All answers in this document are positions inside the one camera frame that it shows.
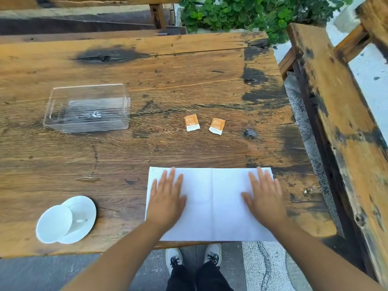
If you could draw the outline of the person's right hand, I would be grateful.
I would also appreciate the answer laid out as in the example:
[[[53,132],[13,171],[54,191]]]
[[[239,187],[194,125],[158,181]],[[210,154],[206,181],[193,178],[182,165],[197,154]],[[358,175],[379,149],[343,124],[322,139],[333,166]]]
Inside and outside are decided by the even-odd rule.
[[[250,213],[255,219],[271,232],[275,232],[281,224],[288,220],[283,199],[277,199],[274,193],[274,179],[268,172],[268,193],[266,195],[257,194],[256,185],[258,177],[249,172],[249,179],[252,187],[252,198],[254,199],[255,211]]]

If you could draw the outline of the person's left hand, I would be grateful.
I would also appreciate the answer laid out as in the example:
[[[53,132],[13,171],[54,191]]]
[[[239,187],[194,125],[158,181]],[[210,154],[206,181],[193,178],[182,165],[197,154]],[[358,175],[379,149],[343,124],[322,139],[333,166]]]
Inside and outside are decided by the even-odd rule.
[[[176,195],[167,193],[167,177],[169,172],[164,170],[158,181],[158,192],[154,198],[148,202],[146,222],[152,224],[163,234],[170,230],[181,217],[182,213],[178,212],[178,199],[181,197],[180,192],[183,183],[183,175],[180,174],[176,182]]]

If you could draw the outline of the white paper napkin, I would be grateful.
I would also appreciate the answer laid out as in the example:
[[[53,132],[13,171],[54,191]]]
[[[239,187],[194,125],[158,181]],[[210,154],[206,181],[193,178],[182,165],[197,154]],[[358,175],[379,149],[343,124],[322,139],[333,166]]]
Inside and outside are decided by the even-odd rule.
[[[241,192],[253,195],[248,173],[257,168],[176,168],[183,175],[185,209],[161,242],[276,241],[250,213]]]

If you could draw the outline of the person's right forearm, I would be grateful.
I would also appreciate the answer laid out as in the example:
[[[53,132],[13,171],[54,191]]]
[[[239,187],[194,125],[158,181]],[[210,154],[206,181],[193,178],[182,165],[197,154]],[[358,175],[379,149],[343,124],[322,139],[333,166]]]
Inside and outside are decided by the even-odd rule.
[[[303,272],[313,291],[386,291],[291,220],[269,230]]]

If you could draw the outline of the person's left forearm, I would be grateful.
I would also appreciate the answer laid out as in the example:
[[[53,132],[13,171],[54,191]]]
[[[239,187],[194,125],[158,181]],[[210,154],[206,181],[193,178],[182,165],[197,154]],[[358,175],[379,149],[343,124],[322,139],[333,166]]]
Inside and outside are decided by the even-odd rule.
[[[61,291],[128,291],[138,269],[173,220],[148,218],[120,239]]]

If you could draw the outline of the person's left white shoe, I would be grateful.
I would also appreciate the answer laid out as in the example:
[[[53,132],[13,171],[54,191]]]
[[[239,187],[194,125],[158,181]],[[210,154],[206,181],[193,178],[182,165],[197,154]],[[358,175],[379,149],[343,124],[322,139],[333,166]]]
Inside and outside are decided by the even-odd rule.
[[[183,265],[183,256],[179,248],[168,248],[165,250],[166,265],[171,275],[173,268]]]

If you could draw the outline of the person's white shoe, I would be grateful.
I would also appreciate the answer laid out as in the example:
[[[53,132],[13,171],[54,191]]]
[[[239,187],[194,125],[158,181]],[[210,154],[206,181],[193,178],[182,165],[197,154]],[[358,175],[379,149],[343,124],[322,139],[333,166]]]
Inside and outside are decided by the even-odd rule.
[[[168,248],[165,250],[166,265],[171,275],[173,268],[183,265],[183,256],[179,248]]]
[[[219,269],[221,264],[221,259],[222,259],[221,244],[220,243],[209,244],[205,251],[204,264],[210,263],[216,266],[217,269]]]

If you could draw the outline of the person's right white shoe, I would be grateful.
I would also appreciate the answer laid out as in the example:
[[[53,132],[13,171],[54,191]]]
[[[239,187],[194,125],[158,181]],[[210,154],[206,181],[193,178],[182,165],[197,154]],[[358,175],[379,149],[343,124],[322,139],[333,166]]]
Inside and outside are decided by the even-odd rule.
[[[204,264],[210,263],[216,266],[217,269],[219,269],[221,264],[221,259],[222,259],[221,244],[220,243],[209,244],[205,251]]]

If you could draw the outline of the orange sugar packet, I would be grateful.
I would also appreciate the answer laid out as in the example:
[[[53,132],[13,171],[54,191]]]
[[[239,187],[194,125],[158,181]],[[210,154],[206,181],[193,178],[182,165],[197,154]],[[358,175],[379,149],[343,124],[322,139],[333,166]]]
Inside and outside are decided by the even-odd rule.
[[[197,114],[192,114],[184,117],[187,132],[192,132],[200,129]]]
[[[226,124],[225,120],[214,117],[209,127],[209,131],[211,133],[221,136],[224,130],[225,124]]]

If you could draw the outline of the white saucer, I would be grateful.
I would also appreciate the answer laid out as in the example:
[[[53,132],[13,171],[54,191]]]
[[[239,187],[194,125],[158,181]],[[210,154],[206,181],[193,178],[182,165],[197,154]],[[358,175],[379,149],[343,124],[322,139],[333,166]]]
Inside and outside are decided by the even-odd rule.
[[[94,226],[97,210],[94,202],[87,196],[78,195],[64,201],[73,214],[73,222],[69,232],[59,240],[60,244],[73,244],[88,235]]]

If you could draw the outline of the black trousers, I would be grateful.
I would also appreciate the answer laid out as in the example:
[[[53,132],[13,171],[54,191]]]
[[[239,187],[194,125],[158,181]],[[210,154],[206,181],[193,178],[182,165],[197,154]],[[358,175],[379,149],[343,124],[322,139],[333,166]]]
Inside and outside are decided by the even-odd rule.
[[[174,265],[166,291],[234,291],[220,268],[211,262],[203,264],[193,277],[184,265]]]

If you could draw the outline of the weathered wooden bench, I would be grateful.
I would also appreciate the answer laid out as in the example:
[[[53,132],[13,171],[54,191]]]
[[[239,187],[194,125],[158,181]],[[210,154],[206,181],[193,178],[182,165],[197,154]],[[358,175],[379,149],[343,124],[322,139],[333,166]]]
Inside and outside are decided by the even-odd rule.
[[[371,43],[358,25],[337,46],[323,27],[290,23],[293,69],[332,193],[361,241],[366,269],[388,291],[388,145],[348,65]]]

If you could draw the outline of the clear plastic box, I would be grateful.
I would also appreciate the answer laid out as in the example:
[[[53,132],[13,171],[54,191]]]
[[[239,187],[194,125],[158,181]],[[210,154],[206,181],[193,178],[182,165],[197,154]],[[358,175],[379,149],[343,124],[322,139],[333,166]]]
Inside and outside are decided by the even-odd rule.
[[[125,130],[131,98],[122,83],[56,87],[43,125],[62,133]]]

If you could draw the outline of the white cup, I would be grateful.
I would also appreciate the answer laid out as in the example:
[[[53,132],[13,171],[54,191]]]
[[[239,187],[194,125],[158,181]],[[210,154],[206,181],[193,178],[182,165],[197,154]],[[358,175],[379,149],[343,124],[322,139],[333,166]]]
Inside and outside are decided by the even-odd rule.
[[[43,244],[59,242],[70,230],[73,213],[65,205],[55,205],[47,209],[36,225],[36,237]]]

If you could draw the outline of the green leafy plant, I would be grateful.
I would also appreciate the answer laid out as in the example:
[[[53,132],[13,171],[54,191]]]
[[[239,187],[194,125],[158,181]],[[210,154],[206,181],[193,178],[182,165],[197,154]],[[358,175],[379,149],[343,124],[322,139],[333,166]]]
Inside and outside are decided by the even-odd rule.
[[[266,32],[270,44],[289,40],[289,23],[325,26],[353,0],[181,0],[181,21],[188,32],[200,29]]]

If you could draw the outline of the wooden table with crossbar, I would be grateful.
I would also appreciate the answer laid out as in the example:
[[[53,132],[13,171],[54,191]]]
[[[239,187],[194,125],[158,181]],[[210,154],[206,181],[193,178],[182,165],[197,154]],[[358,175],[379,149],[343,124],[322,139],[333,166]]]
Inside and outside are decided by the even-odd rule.
[[[388,0],[365,0],[355,14],[360,22],[336,46],[337,52],[349,63],[372,43],[388,64]]]

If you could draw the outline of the dark wooden bench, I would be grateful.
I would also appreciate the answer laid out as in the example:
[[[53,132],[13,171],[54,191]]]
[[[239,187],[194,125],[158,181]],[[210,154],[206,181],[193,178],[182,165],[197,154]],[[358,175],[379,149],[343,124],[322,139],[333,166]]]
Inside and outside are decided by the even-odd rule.
[[[181,0],[0,0],[0,44],[171,36]]]

